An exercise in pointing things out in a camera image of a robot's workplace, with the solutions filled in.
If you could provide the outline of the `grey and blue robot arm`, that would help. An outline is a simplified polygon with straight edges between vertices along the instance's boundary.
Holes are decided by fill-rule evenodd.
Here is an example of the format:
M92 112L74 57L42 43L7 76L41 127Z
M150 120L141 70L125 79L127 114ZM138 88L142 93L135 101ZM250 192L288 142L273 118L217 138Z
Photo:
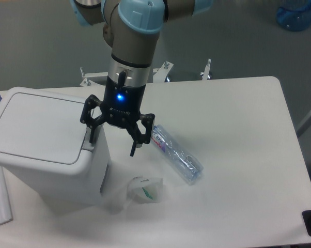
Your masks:
M108 123L127 130L132 149L149 144L154 114L140 111L151 64L163 25L207 11L212 1L71 1L83 26L103 23L103 37L111 47L111 61L103 99L89 96L80 117L90 130Z

